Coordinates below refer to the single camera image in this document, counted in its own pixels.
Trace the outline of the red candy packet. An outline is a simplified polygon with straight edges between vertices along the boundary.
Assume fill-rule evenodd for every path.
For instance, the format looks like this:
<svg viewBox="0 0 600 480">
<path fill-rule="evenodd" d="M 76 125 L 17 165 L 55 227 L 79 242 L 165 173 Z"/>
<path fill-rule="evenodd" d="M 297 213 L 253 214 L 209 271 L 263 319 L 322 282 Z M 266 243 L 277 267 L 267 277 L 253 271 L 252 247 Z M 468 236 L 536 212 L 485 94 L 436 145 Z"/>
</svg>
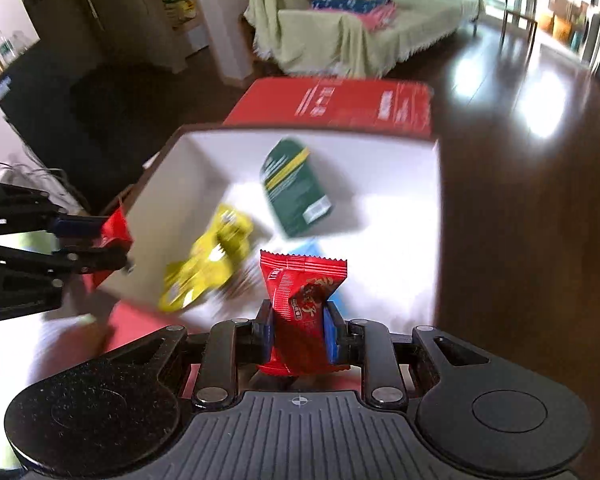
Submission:
<svg viewBox="0 0 600 480">
<path fill-rule="evenodd" d="M 260 252 L 260 269 L 273 308 L 273 345 L 260 372 L 274 377 L 344 370 L 329 362 L 324 307 L 348 275 L 344 260 Z"/>
</svg>

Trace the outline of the yellow green snack packet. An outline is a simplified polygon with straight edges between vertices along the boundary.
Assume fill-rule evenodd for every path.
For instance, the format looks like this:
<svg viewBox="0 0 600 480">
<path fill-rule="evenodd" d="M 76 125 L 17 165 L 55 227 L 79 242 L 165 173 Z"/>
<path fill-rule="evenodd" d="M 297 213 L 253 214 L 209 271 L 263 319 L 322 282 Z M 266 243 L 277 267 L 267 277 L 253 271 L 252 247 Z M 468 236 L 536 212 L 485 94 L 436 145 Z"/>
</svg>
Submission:
<svg viewBox="0 0 600 480">
<path fill-rule="evenodd" d="M 225 286 L 251 252 L 252 231 L 248 216 L 227 204 L 219 204 L 188 257 L 166 266 L 159 310 L 168 313 L 184 310 Z"/>
</svg>

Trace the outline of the blue hand cream tube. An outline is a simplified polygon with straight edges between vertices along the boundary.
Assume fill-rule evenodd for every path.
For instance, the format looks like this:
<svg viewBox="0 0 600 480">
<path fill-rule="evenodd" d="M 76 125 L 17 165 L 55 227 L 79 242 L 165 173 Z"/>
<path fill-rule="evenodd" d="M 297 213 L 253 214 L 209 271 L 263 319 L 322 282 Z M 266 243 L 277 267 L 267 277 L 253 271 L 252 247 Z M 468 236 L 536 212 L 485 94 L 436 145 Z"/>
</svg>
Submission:
<svg viewBox="0 0 600 480">
<path fill-rule="evenodd" d="M 300 245 L 292 248 L 288 254 L 294 256 L 324 257 L 317 240 L 306 240 Z"/>
</svg>

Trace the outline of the red candy wrapper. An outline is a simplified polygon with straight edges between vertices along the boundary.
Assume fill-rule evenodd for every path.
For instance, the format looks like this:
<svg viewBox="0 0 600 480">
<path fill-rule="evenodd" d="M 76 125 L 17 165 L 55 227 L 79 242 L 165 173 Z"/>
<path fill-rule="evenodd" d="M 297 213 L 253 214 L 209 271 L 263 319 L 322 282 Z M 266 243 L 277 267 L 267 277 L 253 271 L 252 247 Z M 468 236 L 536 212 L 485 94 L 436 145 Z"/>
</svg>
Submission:
<svg viewBox="0 0 600 480">
<path fill-rule="evenodd" d="M 119 207 L 102 225 L 100 230 L 100 243 L 102 248 L 122 249 L 127 255 L 132 247 L 133 237 L 126 221 L 123 207 Z M 97 270 L 82 276 L 83 283 L 88 292 L 94 292 L 99 286 L 114 273 L 114 270 Z"/>
</svg>

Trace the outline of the black cabinet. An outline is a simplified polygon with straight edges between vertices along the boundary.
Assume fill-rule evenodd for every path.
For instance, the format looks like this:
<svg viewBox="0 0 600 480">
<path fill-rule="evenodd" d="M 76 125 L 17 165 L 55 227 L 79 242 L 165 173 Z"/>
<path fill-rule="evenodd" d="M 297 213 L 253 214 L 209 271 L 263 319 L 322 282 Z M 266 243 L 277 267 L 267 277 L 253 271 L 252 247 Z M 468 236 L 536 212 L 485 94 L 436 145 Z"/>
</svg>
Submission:
<svg viewBox="0 0 600 480">
<path fill-rule="evenodd" d="M 105 159 L 70 110 L 70 79 L 41 41 L 0 76 L 0 109 L 47 168 L 64 170 L 91 212 L 108 203 Z"/>
</svg>

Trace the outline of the brown white cardboard box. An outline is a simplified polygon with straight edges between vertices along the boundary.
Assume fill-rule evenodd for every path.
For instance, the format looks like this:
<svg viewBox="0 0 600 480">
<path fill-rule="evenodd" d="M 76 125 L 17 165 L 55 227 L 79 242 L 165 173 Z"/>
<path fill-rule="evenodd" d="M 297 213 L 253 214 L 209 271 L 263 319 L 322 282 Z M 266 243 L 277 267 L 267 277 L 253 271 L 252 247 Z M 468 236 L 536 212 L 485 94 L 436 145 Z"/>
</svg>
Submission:
<svg viewBox="0 0 600 480">
<path fill-rule="evenodd" d="M 205 328 L 256 313 L 266 295 L 261 252 L 314 255 L 348 265 L 334 296 L 343 316 L 407 332 L 434 320 L 441 209 L 433 140 L 316 129 L 182 130 L 128 201 L 132 268 L 102 287 Z M 223 212 L 252 227 L 242 262 L 218 289 L 194 289 L 181 266 Z"/>
</svg>

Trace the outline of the green lip salve card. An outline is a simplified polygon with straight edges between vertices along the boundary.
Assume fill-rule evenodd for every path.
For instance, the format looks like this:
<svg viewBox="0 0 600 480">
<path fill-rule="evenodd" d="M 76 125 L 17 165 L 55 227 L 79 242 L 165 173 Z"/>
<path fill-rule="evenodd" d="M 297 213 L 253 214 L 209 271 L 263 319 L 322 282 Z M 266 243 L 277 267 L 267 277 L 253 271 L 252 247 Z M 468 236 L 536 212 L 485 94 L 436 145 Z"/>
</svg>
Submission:
<svg viewBox="0 0 600 480">
<path fill-rule="evenodd" d="M 302 236 L 332 212 L 332 201 L 311 166 L 309 149 L 294 138 L 283 138 L 266 155 L 260 180 L 288 237 Z"/>
</svg>

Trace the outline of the red Motul cardboard sheet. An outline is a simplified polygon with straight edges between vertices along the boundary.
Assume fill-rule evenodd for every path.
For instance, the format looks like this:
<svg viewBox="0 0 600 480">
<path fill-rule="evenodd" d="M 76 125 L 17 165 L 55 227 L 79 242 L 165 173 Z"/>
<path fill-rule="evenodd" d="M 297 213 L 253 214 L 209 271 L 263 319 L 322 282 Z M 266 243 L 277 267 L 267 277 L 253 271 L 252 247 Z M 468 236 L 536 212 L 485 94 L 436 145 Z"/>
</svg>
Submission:
<svg viewBox="0 0 600 480">
<path fill-rule="evenodd" d="M 432 90 L 418 81 L 266 77 L 230 111 L 226 126 L 373 131 L 429 139 Z"/>
</svg>

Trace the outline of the green covered sofa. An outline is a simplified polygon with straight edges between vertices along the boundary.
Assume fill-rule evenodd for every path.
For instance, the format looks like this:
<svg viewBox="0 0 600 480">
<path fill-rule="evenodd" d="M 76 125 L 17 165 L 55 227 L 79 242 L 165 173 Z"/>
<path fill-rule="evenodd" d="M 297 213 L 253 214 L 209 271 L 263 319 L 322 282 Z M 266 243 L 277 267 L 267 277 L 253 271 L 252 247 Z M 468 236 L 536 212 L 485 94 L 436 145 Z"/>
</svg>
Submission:
<svg viewBox="0 0 600 480">
<path fill-rule="evenodd" d="M 249 0 L 253 50 L 287 75 L 379 78 L 418 51 L 477 21 L 483 0 L 393 0 L 389 23 L 370 30 L 349 12 L 314 10 L 308 0 Z"/>
</svg>

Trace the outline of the folded blue pink blankets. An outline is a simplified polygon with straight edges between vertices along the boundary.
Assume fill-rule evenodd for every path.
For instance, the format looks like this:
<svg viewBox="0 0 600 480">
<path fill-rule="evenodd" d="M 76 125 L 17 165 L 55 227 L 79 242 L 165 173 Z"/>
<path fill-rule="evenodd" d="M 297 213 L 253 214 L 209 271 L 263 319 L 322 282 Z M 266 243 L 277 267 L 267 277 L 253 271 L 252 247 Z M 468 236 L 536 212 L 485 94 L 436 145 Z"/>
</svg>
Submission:
<svg viewBox="0 0 600 480">
<path fill-rule="evenodd" d="M 398 8 L 392 0 L 309 0 L 311 9 L 354 15 L 370 32 L 387 28 Z"/>
</svg>

